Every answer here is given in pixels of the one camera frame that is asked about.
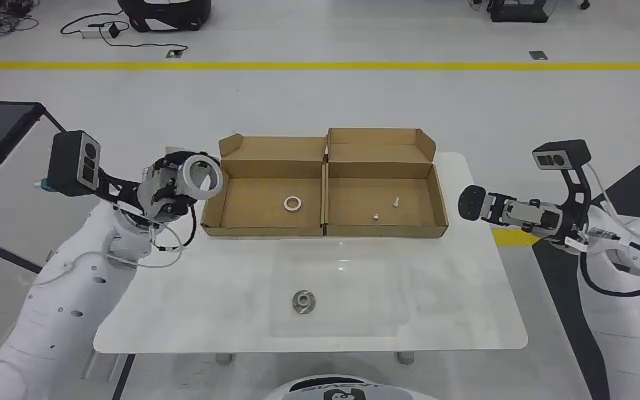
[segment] cable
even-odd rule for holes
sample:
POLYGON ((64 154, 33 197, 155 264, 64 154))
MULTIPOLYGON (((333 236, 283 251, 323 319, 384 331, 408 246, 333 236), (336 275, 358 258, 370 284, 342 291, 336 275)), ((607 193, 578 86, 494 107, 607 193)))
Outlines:
MULTIPOLYGON (((198 221, 196 219, 196 209, 193 206, 193 204, 189 206, 189 209, 191 210, 191 234, 189 235, 189 239, 187 239, 187 241, 184 242, 184 244, 182 245, 183 248, 186 248, 189 244, 191 244, 191 242, 196 236, 196 229, 198 227, 198 221)), ((158 251, 168 251, 168 252, 178 251, 179 247, 158 246, 156 244, 156 231, 153 226, 150 227, 149 232, 151 233, 151 244, 153 244, 153 246, 156 249, 158 249, 158 251)))
MULTIPOLYGON (((128 213, 131 213, 131 212, 130 212, 130 211, 128 211, 128 210, 123 210, 123 209, 122 209, 119 205, 117 205, 117 204, 114 204, 114 203, 111 203, 111 204, 112 204, 114 207, 116 207, 116 208, 118 208, 119 210, 121 210, 121 211, 125 211, 125 212, 128 212, 128 213)), ((56 277, 54 277, 54 278, 52 278, 52 279, 49 279, 49 280, 47 280, 47 281, 44 281, 44 282, 36 282, 36 283, 34 283, 34 284, 33 284, 33 286, 34 286, 34 287, 45 286, 45 285, 48 285, 48 284, 50 284, 50 283, 53 283, 53 282, 55 282, 55 281, 57 281, 57 280, 59 280, 59 279, 63 278, 63 277, 64 277, 64 276, 66 276, 66 275, 69 275, 71 272, 73 272, 73 271, 76 269, 78 260, 79 260, 80 258, 82 258, 82 257, 84 257, 84 256, 86 256, 86 255, 90 255, 90 254, 93 254, 93 255, 99 255, 99 256, 101 256, 101 257, 103 257, 103 258, 110 258, 110 259, 112 259, 112 260, 116 260, 116 261, 119 261, 119 262, 121 262, 121 263, 125 263, 125 264, 128 264, 128 265, 134 266, 134 267, 141 267, 141 268, 167 268, 167 267, 170 267, 170 266, 174 265, 175 263, 177 263, 177 262, 178 262, 178 260, 180 260, 180 257, 182 257, 182 252, 184 251, 184 245, 182 244, 182 240, 180 240, 180 236, 178 236, 178 234, 176 233, 176 231, 174 231, 172 228, 170 228, 167 224, 165 224, 165 223, 163 223, 163 222, 155 221, 155 220, 153 220, 153 219, 151 219, 151 218, 145 217, 144 215, 136 215, 136 216, 137 216, 137 217, 140 217, 140 218, 143 218, 143 219, 146 219, 147 221, 150 221, 150 222, 152 222, 152 223, 154 223, 154 224, 162 225, 165 229, 167 229, 169 232, 171 232, 171 233, 173 234, 173 236, 176 238, 176 240, 177 240, 177 242, 178 242, 178 246, 174 247, 174 249, 176 249, 176 252, 178 253, 178 256, 177 256, 173 261, 171 261, 171 262, 170 262, 170 263, 168 263, 168 264, 163 264, 163 265, 146 265, 146 264, 139 264, 139 263, 138 263, 138 262, 136 262, 136 261, 127 260, 127 259, 125 259, 125 258, 116 257, 116 256, 114 256, 114 255, 112 255, 112 254, 107 253, 107 252, 102 252, 102 251, 87 251, 87 252, 84 252, 84 253, 80 254, 78 257, 76 257, 76 258, 71 262, 71 267, 70 267, 69 269, 65 270, 65 271, 64 271, 63 273, 61 273, 60 275, 58 275, 58 276, 56 276, 56 277)))
POLYGON ((596 292, 603 294, 605 296, 611 297, 638 297, 640 296, 640 290, 634 290, 632 292, 615 292, 612 290, 603 289, 600 286, 596 285, 595 282, 591 280, 589 276, 589 269, 587 268, 587 255, 586 253, 580 253, 578 255, 578 263, 580 264, 580 272, 582 272, 582 277, 584 278, 585 283, 591 289, 596 292))
POLYGON ((613 206, 613 203, 611 202, 611 199, 609 198, 609 195, 607 194, 607 191, 604 188, 604 185, 602 184, 602 182, 600 181, 600 177, 598 176, 598 173, 596 172, 595 168, 593 168, 593 166, 591 166, 590 163, 587 163, 587 167, 589 167, 589 169, 591 170, 591 173, 593 174, 593 176, 596 178, 596 182, 598 182, 598 186, 600 187, 600 191, 602 191, 602 195, 604 196, 605 200, 608 203, 608 207, 609 210, 607 210, 605 208, 605 212, 611 217, 613 218, 613 220, 615 220, 618 225, 620 225, 621 228, 623 228, 624 230, 626 230, 627 232, 629 232, 631 234, 631 236, 637 236, 640 237, 640 234, 638 234, 637 232, 632 231, 631 229, 629 229, 621 220, 620 217, 618 217, 618 212, 616 211, 615 207, 613 206))
MULTIPOLYGON (((80 21, 83 21, 85 19, 88 19, 88 18, 104 17, 104 16, 117 17, 120 14, 122 14, 123 12, 124 12, 123 10, 120 10, 117 13, 107 13, 107 12, 105 12, 105 13, 96 13, 96 14, 85 15, 83 17, 74 19, 73 21, 69 22, 68 24, 66 24, 65 26, 60 28, 60 33, 63 34, 63 35, 72 35, 74 33, 82 33, 78 29, 73 30, 73 31, 66 31, 66 29, 68 27, 70 27, 71 25, 76 24, 76 23, 78 23, 80 21)), ((138 47, 179 47, 179 49, 177 50, 179 52, 185 52, 185 51, 187 51, 189 49, 188 46, 186 46, 184 44, 178 44, 178 43, 140 43, 140 44, 115 44, 115 43, 111 43, 102 34, 102 28, 104 28, 107 24, 113 24, 116 27, 116 29, 118 30, 118 33, 128 30, 130 25, 129 25, 128 22, 122 21, 122 20, 106 21, 106 22, 101 22, 101 23, 90 24, 89 25, 90 27, 98 28, 98 32, 100 33, 100 37, 102 38, 102 40, 106 44, 111 46, 111 47, 130 47, 130 48, 138 48, 138 47), (118 23, 125 24, 125 28, 123 28, 123 29, 118 28, 118 25, 117 25, 118 23)))
POLYGON ((6 36, 13 32, 28 31, 40 25, 40 22, 29 14, 39 4, 39 0, 0 2, 0 36, 6 36), (20 24, 24 21, 31 21, 32 25, 20 28, 20 24))
POLYGON ((103 16, 117 17, 118 15, 122 14, 123 12, 124 12, 124 10, 120 10, 117 13, 97 13, 97 14, 85 15, 84 17, 80 17, 78 19, 74 19, 73 21, 69 22, 68 24, 66 24, 65 26, 60 28, 60 33, 63 34, 63 35, 72 35, 74 33, 81 33, 77 29, 75 31, 71 31, 71 32, 65 32, 64 30, 67 29, 68 27, 70 27, 71 25, 73 25, 75 23, 78 23, 78 22, 80 22, 82 20, 88 19, 88 18, 103 17, 103 16))
POLYGON ((105 22, 104 24, 102 24, 102 26, 98 27, 98 32, 100 32, 100 37, 102 37, 102 40, 104 40, 104 42, 106 44, 108 44, 111 47, 133 47, 133 48, 137 48, 137 47, 180 47, 180 49, 178 51, 180 52, 185 52, 189 49, 189 46, 186 46, 184 44, 177 44, 177 43, 140 43, 140 44, 113 44, 111 42, 109 42, 107 40, 106 37, 104 37, 104 35, 102 34, 102 28, 104 27, 105 24, 108 24, 109 22, 105 22))

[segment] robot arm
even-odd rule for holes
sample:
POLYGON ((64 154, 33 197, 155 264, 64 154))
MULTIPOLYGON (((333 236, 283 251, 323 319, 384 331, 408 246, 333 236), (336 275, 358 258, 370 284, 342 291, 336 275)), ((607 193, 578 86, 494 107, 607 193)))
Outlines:
MULTIPOLYGON (((605 211, 590 204, 591 189, 582 169, 591 160, 586 143, 583 140, 547 143, 535 149, 533 157, 540 169, 561 171, 569 191, 562 205, 543 203, 538 199, 522 202, 471 185, 458 200, 460 216, 470 221, 482 218, 494 225, 520 227, 572 254, 606 253, 616 259, 619 270, 640 275, 638 233, 623 225, 615 210, 605 211), (577 182, 569 171, 575 172, 577 182)), ((589 284, 588 273, 585 280, 589 284)))
MULTIPOLYGON (((146 169, 141 183, 109 176, 99 160, 100 145, 85 132, 55 135, 42 187, 70 197, 93 194, 105 201, 60 246, 29 290, 0 348, 2 400, 46 399, 56 372, 83 345, 91 345, 99 325, 120 301, 138 260, 155 245, 153 233, 170 230, 167 223, 189 210, 194 213, 195 202, 215 196, 223 184, 218 160, 206 153, 167 154, 146 169), (206 177, 210 184, 202 189, 206 177)), ((156 247, 181 252, 191 239, 172 248, 156 247)))

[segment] metal nut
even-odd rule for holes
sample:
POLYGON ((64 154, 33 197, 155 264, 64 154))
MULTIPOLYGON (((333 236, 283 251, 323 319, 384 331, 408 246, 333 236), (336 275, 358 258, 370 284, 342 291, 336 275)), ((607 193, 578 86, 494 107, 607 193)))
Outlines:
POLYGON ((298 314, 309 314, 316 306, 316 296, 308 290, 299 290, 293 295, 291 303, 298 314))

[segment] small metal part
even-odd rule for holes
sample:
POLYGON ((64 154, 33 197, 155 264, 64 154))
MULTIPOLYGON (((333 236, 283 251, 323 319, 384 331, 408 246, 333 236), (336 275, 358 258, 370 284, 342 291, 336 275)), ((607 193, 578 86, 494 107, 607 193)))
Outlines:
POLYGON ((182 58, 182 53, 184 50, 169 50, 166 58, 182 58))
POLYGON ((302 207, 302 200, 298 196, 289 196, 284 199, 284 209, 289 212, 296 212, 302 207))
POLYGON ((316 306, 316 296, 308 290, 300 290, 293 295, 291 303, 298 314, 309 314, 316 306))
POLYGON ((540 50, 530 51, 529 55, 536 61, 547 61, 549 59, 544 51, 540 50))

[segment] open cardboard box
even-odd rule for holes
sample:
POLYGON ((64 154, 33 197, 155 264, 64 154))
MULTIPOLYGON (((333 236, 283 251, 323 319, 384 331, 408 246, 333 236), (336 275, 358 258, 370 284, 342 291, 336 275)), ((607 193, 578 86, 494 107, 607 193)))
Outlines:
POLYGON ((234 134, 219 142, 223 191, 207 201, 211 236, 322 236, 326 138, 234 134), (302 207, 288 212, 284 200, 302 207))
POLYGON ((326 234, 444 235, 449 224, 433 165, 435 151, 435 142, 420 129, 330 129, 324 187, 326 234), (397 208, 393 206, 396 198, 397 208))

